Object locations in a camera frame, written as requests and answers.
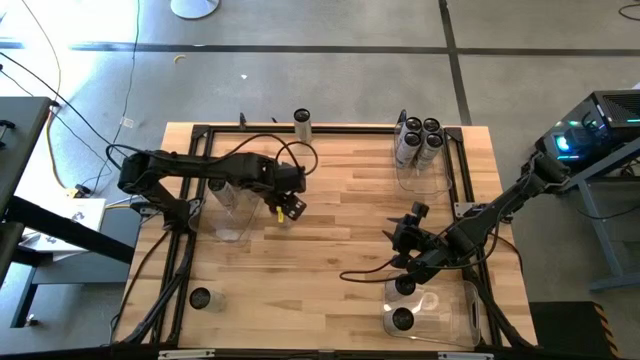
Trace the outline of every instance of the wooden tabletop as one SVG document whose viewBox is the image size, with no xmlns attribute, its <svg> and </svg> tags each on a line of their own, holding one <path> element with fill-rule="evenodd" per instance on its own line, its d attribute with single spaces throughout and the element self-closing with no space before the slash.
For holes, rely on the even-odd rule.
<svg viewBox="0 0 640 360">
<path fill-rule="evenodd" d="M 187 153 L 193 125 L 169 123 L 162 149 Z M 476 201 L 490 202 L 502 193 L 502 187 L 488 128 L 462 129 Z M 214 155 L 228 152 L 251 135 L 216 133 Z M 292 135 L 282 138 L 293 140 Z M 440 193 L 405 191 L 396 180 L 391 142 L 390 135 L 314 134 L 312 145 L 320 161 L 318 169 L 307 178 L 307 191 L 300 195 L 308 207 L 297 222 L 290 228 L 281 228 L 263 207 L 245 235 L 250 241 L 242 247 L 216 242 L 212 235 L 199 233 L 188 293 L 205 287 L 224 294 L 227 305 L 224 311 L 214 312 L 194 310 L 187 304 L 180 347 L 461 349 L 387 335 L 381 320 L 383 285 L 348 283 L 338 278 L 341 271 L 375 268 L 394 255 L 381 230 L 393 232 L 394 224 L 386 218 L 401 217 L 410 211 L 414 201 L 430 206 L 422 228 L 438 233 L 452 222 L 448 183 L 443 170 L 438 170 L 443 169 L 441 156 L 436 160 L 433 178 L 428 180 Z M 259 138 L 242 151 L 274 156 L 280 146 L 273 139 Z M 303 165 L 313 164 L 308 151 L 297 148 L 294 153 Z M 290 158 L 283 156 L 282 161 L 290 162 Z M 162 182 L 178 194 L 181 179 L 167 178 Z M 195 189 L 195 180 L 191 188 Z M 131 274 L 162 235 L 160 225 L 158 217 L 141 230 Z M 508 226 L 500 227 L 500 235 L 513 243 Z M 116 338 L 130 333 L 155 301 L 168 243 L 162 244 L 145 265 Z M 496 302 L 521 335 L 536 343 L 516 254 L 498 243 L 488 264 Z M 385 277 L 391 270 L 367 278 Z M 461 281 L 461 274 L 441 271 L 437 278 Z M 168 307 L 165 335 L 173 305 L 172 302 Z M 481 322 L 488 339 L 485 316 Z"/>
</svg>

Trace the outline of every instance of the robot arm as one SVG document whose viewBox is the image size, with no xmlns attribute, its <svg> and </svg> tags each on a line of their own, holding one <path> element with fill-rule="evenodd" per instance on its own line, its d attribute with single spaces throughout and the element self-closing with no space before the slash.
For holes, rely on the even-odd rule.
<svg viewBox="0 0 640 360">
<path fill-rule="evenodd" d="M 454 222 L 440 234 L 419 228 L 420 220 L 429 211 L 421 203 L 414 203 L 413 214 L 406 214 L 401 219 L 390 219 L 397 223 L 396 229 L 393 234 L 385 234 L 391 240 L 393 250 L 398 252 L 391 265 L 407 269 L 406 276 L 395 280 L 396 289 L 415 289 L 416 283 L 426 283 L 442 269 L 461 269 L 466 273 L 467 279 L 478 288 L 478 295 L 487 312 L 495 316 L 498 327 L 511 345 L 530 348 L 532 345 L 509 323 L 469 264 L 469 258 L 484 246 L 485 239 L 500 220 L 520 209 L 527 200 L 542 193 L 553 193 L 569 179 L 568 168 L 540 152 L 530 158 L 522 167 L 521 173 L 512 187 L 480 212 Z M 419 255 L 412 257 L 410 252 L 414 250 L 419 251 Z M 402 293 L 409 295 L 411 291 L 413 290 Z"/>
<path fill-rule="evenodd" d="M 176 199 L 160 184 L 167 176 L 209 179 L 211 188 L 224 180 L 241 189 L 251 190 L 272 212 L 280 206 L 285 215 L 296 220 L 306 208 L 295 193 L 306 190 L 305 168 L 278 164 L 275 159 L 255 153 L 202 158 L 165 151 L 138 152 L 123 161 L 118 188 L 130 195 L 142 195 L 164 215 L 164 228 L 186 229 L 202 199 Z"/>
</svg>

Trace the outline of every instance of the cylindrical container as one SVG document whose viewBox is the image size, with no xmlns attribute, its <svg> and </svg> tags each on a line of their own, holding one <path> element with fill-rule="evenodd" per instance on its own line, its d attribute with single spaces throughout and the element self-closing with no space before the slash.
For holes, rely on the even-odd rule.
<svg viewBox="0 0 640 360">
<path fill-rule="evenodd" d="M 238 196 L 228 182 L 211 179 L 209 180 L 209 189 L 227 211 L 231 212 L 238 207 Z"/>
<path fill-rule="evenodd" d="M 416 291 L 416 282 L 411 277 L 401 277 L 384 283 L 384 298 L 386 302 L 398 301 Z"/>
<path fill-rule="evenodd" d="M 442 143 L 442 136 L 438 134 L 429 134 L 424 138 L 420 152 L 416 157 L 416 168 L 418 170 L 424 170 L 431 164 L 442 148 Z"/>
<path fill-rule="evenodd" d="M 309 110 L 296 110 L 293 113 L 293 126 L 298 140 L 309 144 L 311 142 L 311 113 Z"/>
<path fill-rule="evenodd" d="M 209 291 L 200 287 L 191 292 L 189 304 L 196 310 L 205 309 L 209 312 L 222 312 L 227 307 L 227 298 L 217 291 Z"/>
<path fill-rule="evenodd" d="M 426 118 L 422 122 L 422 130 L 426 133 L 435 133 L 440 130 L 440 122 L 434 118 Z"/>
<path fill-rule="evenodd" d="M 400 135 L 398 135 L 398 143 L 401 142 L 401 139 L 407 135 L 409 132 L 420 133 L 422 129 L 422 121 L 418 118 L 410 117 L 402 123 L 402 129 L 400 130 Z"/>
<path fill-rule="evenodd" d="M 396 149 L 396 167 L 404 168 L 409 166 L 419 148 L 419 133 L 408 132 L 406 135 L 399 138 L 398 148 Z"/>
<path fill-rule="evenodd" d="M 414 321 L 411 310 L 402 307 L 389 310 L 382 316 L 384 330 L 390 335 L 411 329 Z"/>
</svg>

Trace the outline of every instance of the cable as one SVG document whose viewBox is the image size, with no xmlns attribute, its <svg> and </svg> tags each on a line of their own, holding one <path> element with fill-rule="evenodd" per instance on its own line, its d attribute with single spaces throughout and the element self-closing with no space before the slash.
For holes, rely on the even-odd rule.
<svg viewBox="0 0 640 360">
<path fill-rule="evenodd" d="M 22 85 L 20 85 L 20 83 L 18 83 L 14 78 L 12 78 L 11 76 L 9 76 L 7 73 L 5 73 L 5 72 L 4 72 L 4 71 L 2 71 L 2 70 L 0 70 L 0 72 L 1 72 L 4 76 L 6 76 L 9 80 L 13 81 L 13 82 L 16 84 L 16 86 L 17 86 L 17 87 L 19 87 L 20 89 L 22 89 L 22 91 L 26 92 L 27 94 L 29 94 L 29 96 L 33 97 L 33 94 L 32 94 L 32 93 L 30 93 L 29 91 L 27 91 L 27 89 L 25 89 L 24 87 L 22 87 Z M 83 139 L 82 139 L 78 134 L 76 134 L 76 133 L 73 131 L 73 129 L 71 129 L 71 127 L 70 127 L 69 125 L 67 125 L 67 123 L 66 123 L 64 120 L 62 120 L 62 118 L 61 118 L 57 113 L 55 113 L 55 112 L 51 112 L 51 114 L 53 114 L 53 116 L 54 116 L 56 119 L 58 119 L 58 121 L 60 121 L 60 123 L 61 123 L 65 128 L 67 128 L 67 130 L 69 130 L 69 132 L 71 133 L 71 135 L 72 135 L 73 137 L 75 137 L 78 141 L 80 141 L 80 142 L 81 142 L 81 143 L 82 143 L 82 144 L 83 144 L 87 149 L 89 149 L 89 151 L 91 151 L 91 152 L 92 152 L 92 153 L 93 153 L 93 154 L 94 154 L 98 159 L 102 160 L 103 162 L 104 162 L 104 161 L 106 161 L 104 158 L 102 158 L 102 156 L 98 155 L 98 153 L 97 153 L 95 150 L 93 150 L 93 148 L 92 148 L 89 144 L 87 144 L 87 142 L 86 142 L 86 141 L 84 141 L 84 140 L 83 140 Z M 47 144 L 48 144 L 49 146 L 51 146 L 51 143 L 48 141 L 48 137 L 49 137 L 48 132 L 45 132 L 45 136 L 47 137 Z M 53 175 L 54 175 L 54 177 L 57 179 L 57 181 L 58 181 L 58 183 L 60 184 L 60 186 L 64 188 L 64 186 L 62 186 L 62 183 L 61 183 L 60 179 L 58 179 L 58 173 L 57 173 L 57 171 L 56 171 L 56 169 L 55 169 L 55 166 L 56 166 L 56 165 L 55 165 L 55 159 L 53 158 L 53 152 L 51 151 L 51 147 L 49 147 L 49 151 L 50 151 L 50 154 L 52 154 L 52 156 L 51 156 L 51 165 L 53 166 Z M 109 173 L 108 173 L 108 174 L 106 174 L 106 175 L 104 175 L 104 176 L 111 175 L 111 174 L 113 173 L 113 171 L 111 170 L 111 168 L 110 168 L 110 167 L 108 167 L 108 166 L 107 166 L 107 170 L 109 170 Z"/>
<path fill-rule="evenodd" d="M 394 280 L 402 279 L 402 278 L 404 278 L 406 276 L 409 276 L 409 275 L 414 273 L 414 272 L 410 272 L 410 273 L 407 273 L 407 274 L 393 276 L 393 277 L 386 278 L 386 279 L 371 279 L 371 280 L 360 280 L 360 279 L 352 279 L 352 278 L 345 277 L 345 275 L 349 275 L 349 274 L 372 274 L 374 272 L 378 272 L 378 271 L 384 269 L 385 267 L 387 267 L 387 265 L 391 264 L 392 261 L 393 261 L 393 258 L 389 259 L 387 262 L 385 262 L 384 264 L 378 266 L 377 268 L 371 269 L 371 270 L 347 270 L 347 271 L 343 271 L 343 272 L 340 273 L 339 277 L 340 277 L 341 280 L 349 281 L 349 282 L 355 282 L 355 283 L 361 283 L 361 284 L 375 284 L 375 283 L 384 283 L 384 282 L 387 282 L 387 281 L 394 281 Z"/>
<path fill-rule="evenodd" d="M 148 218 L 140 221 L 140 226 L 146 224 L 149 220 L 153 219 L 154 217 L 156 217 L 157 215 L 159 215 L 162 211 L 158 210 L 155 213 L 153 213 L 152 215 L 150 215 Z"/>
<path fill-rule="evenodd" d="M 24 7 L 27 8 L 27 11 L 29 11 L 29 14 L 31 14 L 31 17 L 33 18 L 33 20 L 36 22 L 36 24 L 38 24 L 38 27 L 40 28 L 42 35 L 44 35 L 45 39 L 47 39 L 47 42 L 49 43 L 49 47 L 51 48 L 53 57 L 56 59 L 56 66 L 58 67 L 58 86 L 56 91 L 54 91 L 54 93 L 56 94 L 56 97 L 53 99 L 53 101 L 57 102 L 58 93 L 60 93 L 60 85 L 62 84 L 62 70 L 60 69 L 60 60 L 58 59 L 58 54 L 56 53 L 56 49 L 53 47 L 53 43 L 51 43 L 51 39 L 49 39 L 49 35 L 47 35 L 47 32 L 44 31 L 44 28 L 40 24 L 40 21 L 38 21 L 38 18 L 33 14 L 33 11 L 31 11 L 31 8 L 29 7 L 29 5 L 27 5 L 27 3 L 24 0 L 20 0 L 20 1 L 22 1 L 22 4 L 24 4 Z"/>
<path fill-rule="evenodd" d="M 58 94 L 60 93 L 60 86 L 62 84 L 62 69 L 60 68 L 60 59 L 58 59 L 58 53 L 56 53 L 56 49 L 53 47 L 53 43 L 51 42 L 51 39 L 49 39 L 49 35 L 47 35 L 47 32 L 42 27 L 42 24 L 40 24 L 40 21 L 38 21 L 38 18 L 36 17 L 36 15 L 33 13 L 33 11 L 31 11 L 31 8 L 29 7 L 29 5 L 27 5 L 25 0 L 20 0 L 20 1 L 22 1 L 22 4 L 25 6 L 25 8 L 27 8 L 27 11 L 29 12 L 29 14 L 31 14 L 31 17 L 33 18 L 33 20 L 36 22 L 36 24 L 40 28 L 40 31 L 42 32 L 42 35 L 44 35 L 45 39 L 47 40 L 47 43 L 49 43 L 49 48 L 51 48 L 51 52 L 53 53 L 53 57 L 56 60 L 56 67 L 58 69 L 58 86 L 56 87 L 56 90 L 54 91 L 56 96 L 54 97 L 53 102 L 57 103 Z M 50 136 L 50 134 L 51 134 L 51 125 L 53 124 L 53 119 L 54 118 L 52 118 L 52 117 L 49 117 L 47 119 L 47 123 L 45 125 L 45 139 L 47 141 L 47 149 L 49 150 L 49 158 L 51 160 L 51 170 L 53 171 L 53 177 L 55 178 L 55 180 L 58 183 L 58 185 L 62 189 L 65 189 L 66 187 L 64 186 L 64 184 L 62 183 L 62 180 L 60 180 L 60 176 L 58 175 L 58 170 L 56 168 L 56 160 L 55 160 L 55 158 L 53 156 L 53 147 L 51 146 L 51 136 Z"/>
<path fill-rule="evenodd" d="M 4 76 L 6 76 L 9 80 L 13 81 L 14 84 L 16 84 L 17 87 L 19 87 L 20 89 L 22 89 L 22 91 L 26 92 L 29 96 L 33 97 L 33 94 L 29 91 L 27 91 L 27 89 L 23 88 L 22 85 L 20 85 L 14 78 L 12 78 L 11 76 L 9 76 L 7 73 L 5 73 L 4 71 L 0 70 L 0 72 L 2 72 L 4 74 Z M 58 171 L 56 169 L 56 160 L 53 157 L 53 148 L 51 147 L 51 139 L 50 139 L 50 129 L 51 129 L 51 115 L 53 114 L 54 117 L 58 117 L 57 113 L 54 113 L 53 111 L 49 112 L 49 118 L 47 119 L 47 125 L 45 127 L 45 139 L 47 141 L 47 150 L 49 152 L 49 159 L 51 162 L 51 171 L 53 172 L 53 178 L 56 180 L 56 182 L 58 183 L 58 185 L 61 188 L 65 188 L 65 186 L 62 184 L 62 181 L 60 180 L 60 177 L 58 176 Z"/>
<path fill-rule="evenodd" d="M 140 265 L 138 266 L 138 269 L 136 270 L 135 274 L 133 274 L 133 277 L 131 278 L 131 284 L 129 285 L 129 288 L 127 289 L 127 291 L 124 294 L 124 297 L 122 298 L 122 303 L 120 304 L 120 309 L 118 310 L 118 313 L 114 315 L 111 318 L 111 321 L 109 322 L 110 324 L 109 344 L 113 343 L 113 335 L 114 335 L 115 328 L 118 327 L 118 323 L 120 322 L 120 316 L 122 316 L 124 307 L 127 304 L 127 301 L 129 300 L 129 295 L 131 295 L 131 289 L 133 289 L 133 285 L 135 285 L 136 280 L 138 280 L 138 277 L 142 272 L 142 268 L 147 263 L 149 258 L 151 258 L 151 254 L 153 254 L 153 252 L 156 251 L 158 246 L 160 246 L 160 244 L 167 238 L 167 236 L 170 233 L 171 233 L 170 231 L 166 231 L 164 235 L 162 235 L 160 239 L 158 239 L 158 241 L 156 241 L 156 243 L 153 244 L 151 249 L 149 249 L 149 251 L 144 255 L 144 257 L 142 258 L 142 261 L 140 261 Z"/>
<path fill-rule="evenodd" d="M 12 78 L 11 76 L 7 75 L 6 72 L 4 72 L 3 70 L 0 69 L 0 72 L 6 76 L 7 78 L 9 78 L 9 80 L 13 81 L 14 84 L 16 84 L 17 87 L 19 87 L 20 89 L 22 89 L 22 91 L 26 92 L 27 94 L 29 94 L 29 96 L 33 97 L 33 94 L 30 93 L 29 91 L 27 91 L 27 89 L 23 88 L 22 85 L 20 85 L 14 78 Z"/>
<path fill-rule="evenodd" d="M 629 4 L 629 5 L 625 5 L 625 6 L 621 7 L 620 9 L 618 9 L 618 14 L 622 15 L 623 17 L 626 17 L 629 20 L 640 21 L 640 18 L 625 14 L 623 12 L 623 10 L 625 10 L 625 9 L 630 9 L 630 8 L 633 8 L 633 7 L 640 6 L 640 0 L 635 0 L 635 1 L 638 1 L 639 3 L 638 4 Z"/>
<path fill-rule="evenodd" d="M 76 115 L 78 115 L 78 117 L 80 117 L 80 119 L 82 119 L 82 121 L 89 127 L 89 129 L 91 129 L 91 131 L 93 131 L 94 134 L 96 134 L 102 141 L 104 141 L 107 144 L 111 144 L 109 142 L 109 140 L 107 140 L 104 136 L 100 135 L 100 133 L 91 125 L 91 123 L 89 123 L 89 121 L 87 121 L 87 119 L 85 119 L 84 116 L 82 116 L 82 114 L 80 114 L 80 112 L 73 107 L 73 105 L 71 105 L 65 98 L 62 97 L 62 95 L 60 95 L 58 92 L 56 92 L 55 90 L 53 90 L 53 88 L 51 86 L 49 86 L 49 84 L 47 84 L 44 80 L 42 80 L 38 75 L 34 74 L 31 70 L 27 69 L 26 67 L 24 67 L 22 64 L 20 64 L 19 62 L 13 60 L 11 57 L 9 57 L 7 54 L 0 52 L 0 55 L 2 55 L 4 58 L 6 58 L 7 60 L 11 61 L 12 63 L 18 65 L 20 68 L 22 68 L 24 71 L 28 72 L 31 76 L 35 77 L 38 81 L 40 81 L 44 86 L 46 86 L 49 90 L 53 91 L 56 93 L 56 95 L 60 98 L 60 100 L 62 100 L 65 104 L 67 104 L 67 106 L 69 106 L 69 108 L 71 110 L 73 110 L 74 113 L 76 113 Z M 123 156 L 126 156 L 124 153 L 122 153 L 122 151 L 117 150 L 116 151 L 120 152 Z"/>
<path fill-rule="evenodd" d="M 307 143 L 305 143 L 305 142 L 302 142 L 302 141 L 292 141 L 292 142 L 288 142 L 288 143 L 287 143 L 287 147 L 289 147 L 289 146 L 291 146 L 291 145 L 296 145 L 296 144 L 304 145 L 304 146 L 308 147 L 309 149 L 311 149 L 311 152 L 313 152 L 313 156 L 314 156 L 314 158 L 315 158 L 315 161 L 316 161 L 316 162 L 315 162 L 315 164 L 313 165 L 313 167 L 311 168 L 311 170 L 309 170 L 309 171 L 307 171 L 307 172 L 305 173 L 305 175 L 309 176 L 309 175 L 311 175 L 314 171 L 316 171 L 316 168 L 318 167 L 318 163 L 319 163 L 319 160 L 318 160 L 318 153 L 316 152 L 316 149 L 314 149 L 314 148 L 313 148 L 313 146 L 311 146 L 311 145 L 309 145 L 309 144 L 307 144 Z M 278 158 L 280 157 L 280 154 L 282 153 L 282 150 L 284 150 L 284 149 L 285 149 L 285 147 L 283 146 L 283 147 L 281 147 L 281 148 L 280 148 L 280 150 L 278 150 L 278 153 L 276 154 L 276 157 L 275 157 L 275 161 L 276 161 L 276 163 L 278 163 Z"/>
<path fill-rule="evenodd" d="M 518 250 L 518 248 L 515 247 L 515 245 L 513 245 L 512 243 L 510 243 L 507 239 L 503 238 L 502 236 L 497 236 L 495 234 L 491 234 L 496 236 L 500 241 L 502 241 L 505 245 L 507 245 L 508 247 L 511 248 L 511 250 L 513 250 L 513 252 L 516 253 L 516 255 L 518 256 L 518 263 L 520 264 L 520 272 L 524 272 L 524 269 L 522 268 L 522 256 L 520 255 L 520 251 Z"/>
<path fill-rule="evenodd" d="M 227 159 L 231 155 L 235 154 L 238 150 L 240 150 L 247 143 L 249 143 L 249 142 L 251 142 L 251 141 L 253 141 L 253 140 L 255 140 L 255 139 L 259 138 L 259 137 L 270 137 L 270 138 L 274 138 L 274 139 L 278 140 L 282 144 L 282 146 L 287 150 L 287 152 L 289 152 L 289 155 L 293 159 L 293 162 L 295 163 L 296 167 L 300 168 L 300 164 L 298 163 L 297 158 L 295 157 L 295 155 L 293 154 L 293 152 L 291 151 L 291 149 L 289 148 L 287 143 L 285 143 L 284 140 L 282 140 L 280 137 L 278 137 L 276 135 L 273 135 L 273 134 L 256 134 L 256 135 L 253 135 L 250 138 L 247 138 L 246 140 L 241 142 L 238 146 L 236 146 L 234 149 L 232 149 L 228 153 L 216 158 L 215 160 L 210 161 L 207 164 L 207 166 L 219 163 L 220 161 Z M 140 153 L 140 154 L 145 154 L 145 155 L 151 156 L 151 157 L 156 158 L 156 159 L 175 162 L 175 163 L 202 165 L 202 161 L 200 161 L 200 160 L 174 159 L 169 154 L 167 154 L 167 155 L 159 155 L 158 153 L 155 153 L 155 152 L 152 152 L 152 151 L 140 150 L 138 148 L 135 148 L 135 147 L 129 146 L 129 145 L 110 144 L 105 149 L 106 154 L 107 154 L 107 158 L 118 169 L 120 169 L 120 165 L 118 165 L 118 163 L 111 157 L 110 150 L 112 148 L 115 148 L 115 149 L 117 149 L 117 148 L 127 149 L 127 150 L 134 151 L 134 152 L 137 152 L 137 153 Z"/>
<path fill-rule="evenodd" d="M 587 214 L 587 213 L 583 212 L 583 211 L 582 211 L 582 210 L 580 210 L 580 209 L 576 209 L 576 210 L 580 213 L 580 215 L 582 215 L 582 216 L 586 216 L 586 217 L 588 217 L 589 219 L 593 219 L 593 220 L 608 220 L 608 219 L 613 219 L 613 218 L 618 217 L 618 216 L 627 215 L 627 214 L 629 214 L 629 213 L 631 213 L 631 212 L 634 212 L 634 211 L 636 211 L 636 210 L 638 210 L 638 209 L 640 209 L 640 204 L 638 204 L 638 205 L 636 205 L 636 206 L 634 206 L 634 207 L 632 207 L 632 208 L 630 208 L 630 209 L 627 209 L 627 210 L 625 210 L 625 211 L 621 211 L 621 212 L 619 212 L 619 213 L 613 214 L 613 215 L 600 216 L 600 217 L 599 217 L 599 216 L 591 216 L 591 215 L 589 215 L 589 214 Z"/>
<path fill-rule="evenodd" d="M 127 108 L 129 107 L 129 96 L 131 95 L 131 88 L 133 87 L 133 72 L 136 68 L 136 49 L 138 48 L 138 38 L 140 37 L 140 0 L 136 1 L 137 3 L 137 11 L 136 11 L 136 38 L 135 41 L 133 43 L 133 55 L 131 56 L 131 72 L 129 72 L 129 86 L 127 88 L 127 95 L 124 98 L 124 109 L 122 110 L 122 116 L 120 117 L 120 123 L 118 124 L 118 130 L 116 131 L 116 135 L 113 137 L 113 140 L 111 140 L 111 143 L 115 143 L 118 140 L 118 136 L 120 136 L 120 131 L 122 130 L 122 123 L 123 120 L 125 118 L 125 116 L 127 115 Z M 96 179 L 96 183 L 93 185 L 93 190 L 92 193 L 95 194 L 96 190 L 98 190 L 98 185 L 100 183 L 100 178 L 102 177 L 102 172 L 104 171 L 104 168 L 107 166 L 107 161 L 105 160 L 104 163 L 102 164 L 102 167 L 100 168 L 100 171 L 98 172 L 98 176 L 95 176 L 91 179 Z"/>
</svg>

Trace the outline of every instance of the concrete floor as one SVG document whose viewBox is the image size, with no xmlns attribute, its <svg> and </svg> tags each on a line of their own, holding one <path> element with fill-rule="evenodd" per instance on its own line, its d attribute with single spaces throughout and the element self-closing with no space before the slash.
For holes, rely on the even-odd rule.
<svg viewBox="0 0 640 360">
<path fill-rule="evenodd" d="M 124 0 L 64 0 L 55 7 L 43 0 L 28 3 L 56 43 L 62 62 L 61 93 L 111 138 L 122 113 L 131 54 L 69 51 L 66 45 L 133 41 L 135 7 Z M 640 49 L 640 23 L 617 15 L 626 3 L 449 0 L 449 9 L 459 47 Z M 152 6 L 150 0 L 141 0 L 141 8 L 142 43 L 446 46 L 437 0 L 238 0 L 223 2 L 214 15 L 199 21 L 178 19 L 168 4 Z M 55 84 L 46 43 L 22 3 L 8 5 L 0 40 L 24 42 L 27 49 L 5 52 Z M 315 121 L 393 122 L 406 108 L 445 124 L 460 124 L 447 55 L 188 53 L 174 64 L 176 55 L 138 53 L 127 112 L 135 125 L 122 131 L 119 142 L 157 148 L 168 121 L 236 121 L 240 111 L 249 121 L 269 121 L 271 116 L 288 121 L 302 106 L 311 110 Z M 471 120 L 490 128 L 503 185 L 517 177 L 533 141 L 588 93 L 627 89 L 640 82 L 639 61 L 640 57 L 461 56 Z M 28 75 L 2 64 L 30 91 L 47 94 Z M 0 95 L 22 94 L 0 76 Z M 61 116 L 102 153 L 104 145 L 77 118 L 67 109 Z M 52 139 L 67 186 L 95 176 L 100 161 L 60 124 L 54 125 Z M 112 176 L 100 187 L 109 200 L 124 197 L 114 180 Z M 588 284 L 607 276 L 608 267 L 590 224 L 575 211 L 580 205 L 570 197 L 546 196 L 517 213 L 514 232 L 529 299 L 602 304 L 622 354 L 634 357 L 640 353 L 634 336 L 640 326 L 640 288 L 588 292 Z M 564 220 L 561 226 L 541 226 L 558 218 Z M 533 235 L 541 232 L 542 236 Z M 107 341 L 108 319 L 116 311 L 122 286 L 43 287 L 32 310 L 45 325 L 8 329 L 26 274 L 23 267 L 12 266 L 2 287 L 0 353 Z"/>
</svg>

